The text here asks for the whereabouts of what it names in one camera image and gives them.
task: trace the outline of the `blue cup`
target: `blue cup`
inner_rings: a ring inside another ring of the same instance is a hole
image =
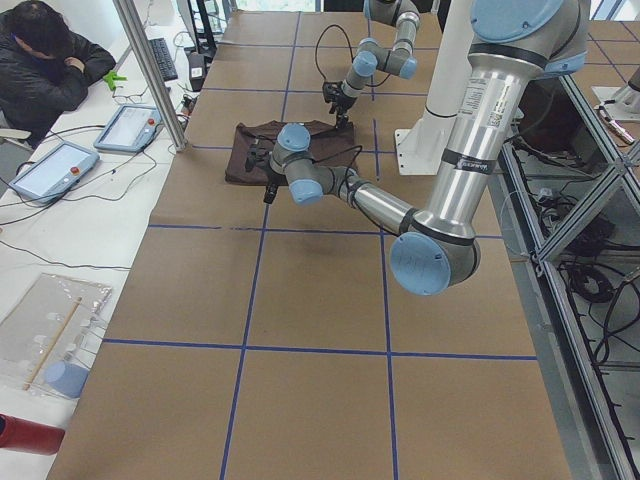
[[[44,372],[45,381],[58,392],[70,398],[78,398],[87,381],[89,370],[65,361],[52,363]]]

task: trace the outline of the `keyboard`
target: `keyboard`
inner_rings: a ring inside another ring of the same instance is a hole
[[[173,58],[171,58],[171,52],[169,52],[166,40],[164,38],[150,38],[149,45],[151,46],[151,51],[153,51],[153,56],[156,58],[156,63],[160,67],[162,80],[168,82],[178,78],[178,72],[176,72],[176,66],[173,63]]]

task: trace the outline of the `white table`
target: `white table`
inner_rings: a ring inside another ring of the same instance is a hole
[[[174,39],[181,46],[190,42],[188,35],[179,35],[176,38],[183,30],[184,25],[177,15],[170,26],[147,27],[149,38],[164,37],[170,50],[176,53],[175,64],[180,78],[167,83],[171,87],[170,95],[176,107],[184,94],[180,85],[188,85],[186,56],[181,47],[174,46]],[[128,42],[123,37],[109,50],[118,59],[125,52],[127,45]],[[118,95],[134,95],[145,90],[146,82],[133,53],[127,55],[118,73],[128,78],[125,82],[117,82],[123,87],[117,90]],[[148,91],[142,100],[145,104],[153,103]],[[118,104],[112,98],[106,83],[98,82],[90,87],[89,96],[82,106],[75,112],[63,114],[52,131],[61,132],[83,125],[104,125],[117,108]],[[79,130],[63,133],[61,136],[70,142],[92,148],[98,133],[97,129]],[[60,139],[55,136],[45,140],[34,152],[32,160],[41,158],[59,143]],[[147,227],[149,213],[155,205],[175,154],[166,131],[160,132],[146,149],[146,153],[153,160],[140,154],[126,165],[123,163],[131,157],[130,155],[101,153],[100,161],[94,170],[83,178],[80,184],[89,182],[105,172],[111,173],[70,192],[65,197],[73,199],[100,195],[117,198],[127,189],[132,179],[148,172],[131,185],[121,200],[62,200],[31,219],[2,226],[0,240],[37,253],[51,261],[70,265],[130,267]],[[0,198],[0,224],[34,213],[34,208],[15,204],[16,202],[19,202],[19,198],[13,191],[7,191]],[[0,321],[9,314],[43,272],[111,286],[111,297],[101,312],[101,317],[105,320],[110,319],[128,274],[126,270],[48,265],[27,253],[0,244]],[[75,401],[72,400],[3,387],[0,381],[0,411],[7,415],[64,428],[73,414],[75,405]],[[42,480],[46,478],[54,458],[54,455],[41,456],[0,449],[0,471],[3,472],[2,477],[7,479]]]

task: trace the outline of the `gray robot arm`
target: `gray robot arm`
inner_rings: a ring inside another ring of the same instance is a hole
[[[476,38],[464,100],[425,208],[418,209],[346,168],[316,164],[299,124],[279,134],[270,167],[284,175],[301,205],[332,194],[398,235],[391,249],[396,280],[420,295],[469,278],[480,251],[471,225],[529,81],[571,73],[586,55],[589,0],[476,0]]]
[[[370,20],[396,27],[396,38],[391,49],[378,45],[373,38],[365,38],[345,79],[324,82],[322,92],[330,113],[336,114],[336,127],[349,120],[347,111],[353,107],[367,81],[379,70],[401,78],[411,78],[418,66],[413,57],[413,45],[420,28],[418,9],[410,0],[365,0],[364,13]]]

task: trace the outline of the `red cylinder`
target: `red cylinder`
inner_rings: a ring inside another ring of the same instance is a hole
[[[64,430],[0,413],[0,448],[53,455],[60,448]]]

